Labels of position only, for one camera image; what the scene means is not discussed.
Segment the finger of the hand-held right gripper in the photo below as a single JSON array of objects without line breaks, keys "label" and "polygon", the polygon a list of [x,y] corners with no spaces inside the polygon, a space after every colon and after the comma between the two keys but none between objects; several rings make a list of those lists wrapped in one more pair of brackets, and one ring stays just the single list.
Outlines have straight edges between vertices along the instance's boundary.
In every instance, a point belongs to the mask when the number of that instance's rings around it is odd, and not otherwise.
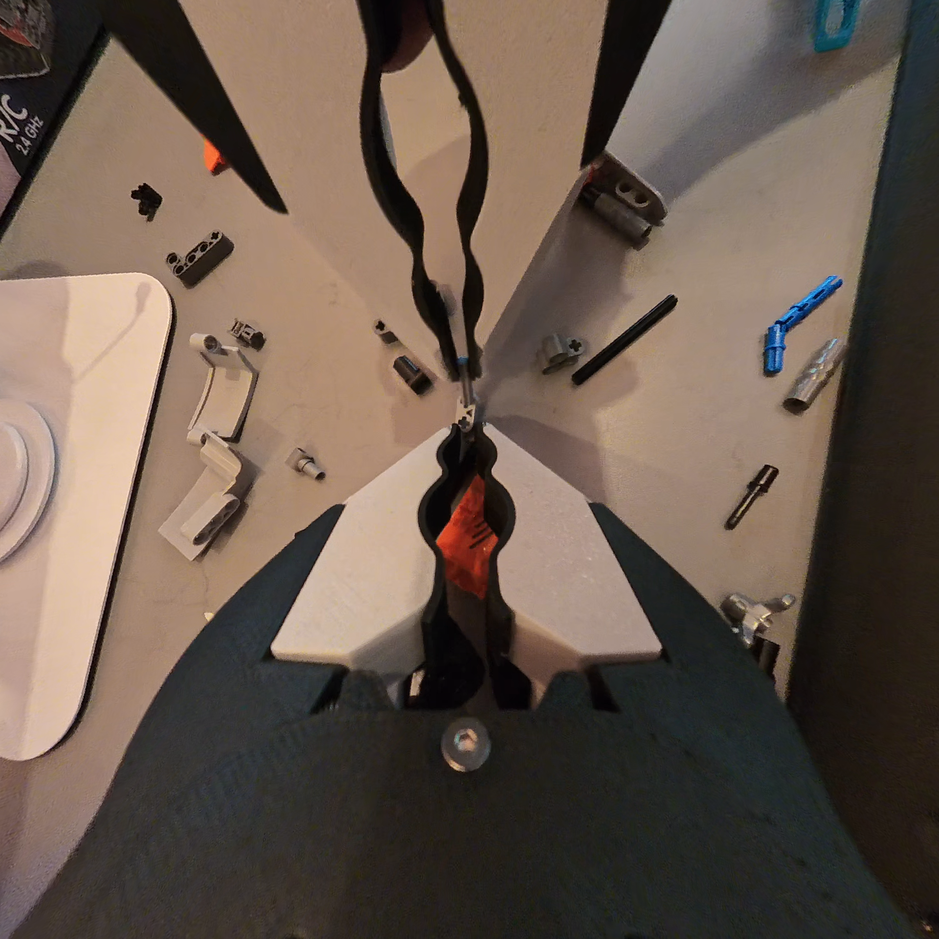
[{"label": "finger of the hand-held right gripper", "polygon": [[419,205],[397,174],[407,131],[406,81],[382,102],[380,29],[370,2],[184,2],[288,218],[399,340],[441,380],[454,380],[453,318],[438,286],[460,286],[454,217],[457,165]]},{"label": "finger of the hand-held right gripper", "polygon": [[487,181],[469,238],[487,345],[581,176],[606,2],[443,2],[447,39],[483,119]]}]

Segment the blue robot kit box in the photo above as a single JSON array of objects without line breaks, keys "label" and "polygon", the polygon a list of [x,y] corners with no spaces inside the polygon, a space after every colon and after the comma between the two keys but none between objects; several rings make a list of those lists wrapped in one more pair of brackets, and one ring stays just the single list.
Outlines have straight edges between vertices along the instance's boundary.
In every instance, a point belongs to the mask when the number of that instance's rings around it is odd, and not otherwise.
[{"label": "blue robot kit box", "polygon": [[1,229],[5,230],[97,63],[96,2],[1,3]]}]

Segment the grey tube beam assembly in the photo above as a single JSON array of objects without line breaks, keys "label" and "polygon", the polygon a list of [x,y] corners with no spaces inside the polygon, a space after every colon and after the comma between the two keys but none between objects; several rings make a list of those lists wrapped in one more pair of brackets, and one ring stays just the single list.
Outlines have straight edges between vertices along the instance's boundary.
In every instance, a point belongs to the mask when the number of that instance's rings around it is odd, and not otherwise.
[{"label": "grey tube beam assembly", "polygon": [[579,202],[635,251],[648,244],[668,214],[662,195],[607,150],[587,167]]}]

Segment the silver tube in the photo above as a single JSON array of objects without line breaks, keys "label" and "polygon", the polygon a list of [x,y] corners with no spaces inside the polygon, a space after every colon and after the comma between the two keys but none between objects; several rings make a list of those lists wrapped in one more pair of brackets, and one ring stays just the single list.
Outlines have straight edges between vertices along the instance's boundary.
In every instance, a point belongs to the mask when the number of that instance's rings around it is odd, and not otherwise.
[{"label": "silver tube", "polygon": [[847,340],[840,337],[825,342],[817,349],[792,383],[782,402],[783,408],[791,413],[802,413],[809,409],[838,373],[847,349]]}]

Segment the black axle pin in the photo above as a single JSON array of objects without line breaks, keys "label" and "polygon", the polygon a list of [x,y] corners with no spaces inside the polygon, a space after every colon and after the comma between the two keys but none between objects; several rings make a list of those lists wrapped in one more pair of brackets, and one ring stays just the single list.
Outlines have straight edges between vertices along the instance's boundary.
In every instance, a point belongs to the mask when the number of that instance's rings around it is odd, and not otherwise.
[{"label": "black axle pin", "polygon": [[734,510],[724,522],[726,531],[734,531],[743,518],[752,509],[755,502],[765,495],[780,474],[779,468],[771,464],[764,464],[752,479],[746,484],[745,493],[738,501]]}]

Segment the dark grey short beam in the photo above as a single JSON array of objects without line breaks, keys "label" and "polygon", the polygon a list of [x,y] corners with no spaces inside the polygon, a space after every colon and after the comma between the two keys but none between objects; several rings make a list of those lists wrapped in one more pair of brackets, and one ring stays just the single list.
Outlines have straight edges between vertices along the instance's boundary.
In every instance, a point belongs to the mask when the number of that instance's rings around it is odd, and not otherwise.
[{"label": "dark grey short beam", "polygon": [[229,236],[214,230],[187,252],[169,252],[165,264],[186,289],[193,289],[205,280],[234,252]]}]

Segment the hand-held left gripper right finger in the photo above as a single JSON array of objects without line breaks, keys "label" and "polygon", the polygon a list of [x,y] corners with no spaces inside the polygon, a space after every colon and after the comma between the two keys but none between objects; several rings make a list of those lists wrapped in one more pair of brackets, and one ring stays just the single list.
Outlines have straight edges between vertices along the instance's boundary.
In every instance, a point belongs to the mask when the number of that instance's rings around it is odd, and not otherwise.
[{"label": "hand-held left gripper right finger", "polygon": [[531,708],[560,673],[663,653],[590,500],[494,427],[478,431],[490,556],[487,664],[498,708]]}]

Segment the light grey box panel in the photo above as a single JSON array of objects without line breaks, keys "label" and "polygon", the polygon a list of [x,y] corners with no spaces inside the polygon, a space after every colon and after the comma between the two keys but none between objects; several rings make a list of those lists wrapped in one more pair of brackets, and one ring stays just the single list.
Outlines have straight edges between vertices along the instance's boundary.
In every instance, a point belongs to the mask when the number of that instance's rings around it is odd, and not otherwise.
[{"label": "light grey box panel", "polygon": [[241,507],[251,473],[241,455],[217,434],[196,425],[188,437],[197,445],[203,471],[158,533],[186,560],[200,557]]}]

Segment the grey axle connector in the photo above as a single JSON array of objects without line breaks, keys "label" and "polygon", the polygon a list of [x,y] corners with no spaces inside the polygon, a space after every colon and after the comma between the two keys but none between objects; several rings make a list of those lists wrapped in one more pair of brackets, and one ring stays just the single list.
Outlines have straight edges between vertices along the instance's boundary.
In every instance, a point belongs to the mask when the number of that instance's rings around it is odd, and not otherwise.
[{"label": "grey axle connector", "polygon": [[580,338],[558,333],[546,335],[539,349],[542,375],[552,375],[575,366],[583,356],[584,349],[585,344]]}]

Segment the blue angled pin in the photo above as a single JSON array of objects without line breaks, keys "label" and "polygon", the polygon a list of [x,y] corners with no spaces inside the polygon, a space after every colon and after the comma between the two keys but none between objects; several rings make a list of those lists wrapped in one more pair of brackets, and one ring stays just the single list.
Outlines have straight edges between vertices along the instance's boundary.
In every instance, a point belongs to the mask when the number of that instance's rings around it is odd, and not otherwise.
[{"label": "blue angled pin", "polygon": [[828,276],[767,327],[762,345],[761,371],[764,376],[773,377],[782,371],[789,333],[835,295],[842,286],[841,277]]}]

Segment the teal plastic clip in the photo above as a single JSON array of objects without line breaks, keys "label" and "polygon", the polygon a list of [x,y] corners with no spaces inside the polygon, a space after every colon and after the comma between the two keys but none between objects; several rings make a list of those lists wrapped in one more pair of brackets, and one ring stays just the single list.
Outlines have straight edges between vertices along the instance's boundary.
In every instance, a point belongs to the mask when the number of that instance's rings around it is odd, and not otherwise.
[{"label": "teal plastic clip", "polygon": [[812,46],[815,53],[844,49],[855,30],[860,1],[815,1],[812,19]]}]

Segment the long black axle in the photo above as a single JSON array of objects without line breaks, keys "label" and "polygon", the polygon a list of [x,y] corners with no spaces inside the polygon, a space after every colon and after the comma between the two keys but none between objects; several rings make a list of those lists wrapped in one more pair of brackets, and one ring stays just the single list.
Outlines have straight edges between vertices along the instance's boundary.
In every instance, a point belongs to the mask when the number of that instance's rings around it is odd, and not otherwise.
[{"label": "long black axle", "polygon": [[615,339],[610,341],[606,346],[601,348],[592,358],[581,365],[578,370],[574,371],[571,376],[572,385],[580,387],[586,383],[586,381],[593,378],[630,346],[633,346],[645,335],[648,335],[652,329],[675,310],[677,305],[678,298],[675,295],[668,295],[659,301],[649,312],[629,326]]}]

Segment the large orange wedge panel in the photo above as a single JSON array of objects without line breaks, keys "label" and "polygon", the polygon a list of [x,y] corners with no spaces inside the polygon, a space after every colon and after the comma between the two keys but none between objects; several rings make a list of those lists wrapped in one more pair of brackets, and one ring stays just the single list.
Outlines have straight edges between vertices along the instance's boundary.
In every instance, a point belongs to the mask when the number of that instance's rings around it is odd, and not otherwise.
[{"label": "large orange wedge panel", "polygon": [[476,475],[437,538],[446,581],[481,601],[487,598],[490,560],[499,545],[486,521],[485,496],[486,483]]}]

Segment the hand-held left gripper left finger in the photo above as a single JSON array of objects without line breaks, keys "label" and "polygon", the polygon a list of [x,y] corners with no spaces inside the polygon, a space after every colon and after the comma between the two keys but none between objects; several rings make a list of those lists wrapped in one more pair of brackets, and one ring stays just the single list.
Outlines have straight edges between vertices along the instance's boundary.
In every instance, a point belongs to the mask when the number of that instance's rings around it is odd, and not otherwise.
[{"label": "hand-held left gripper left finger", "polygon": [[450,615],[437,545],[463,439],[438,431],[342,504],[271,644],[275,659],[373,672],[391,689],[422,671],[424,708],[454,708],[481,689],[483,659]]}]

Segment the silver branched connector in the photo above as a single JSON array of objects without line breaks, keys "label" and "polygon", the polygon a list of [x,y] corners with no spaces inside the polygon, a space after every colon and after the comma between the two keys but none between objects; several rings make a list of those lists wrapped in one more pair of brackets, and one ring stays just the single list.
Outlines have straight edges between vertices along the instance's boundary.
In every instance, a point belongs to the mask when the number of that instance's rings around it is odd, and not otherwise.
[{"label": "silver branched connector", "polygon": [[758,641],[773,625],[773,617],[791,608],[796,595],[784,593],[764,601],[756,601],[743,593],[730,593],[723,598],[719,608],[728,620],[732,631],[745,647],[756,651]]}]

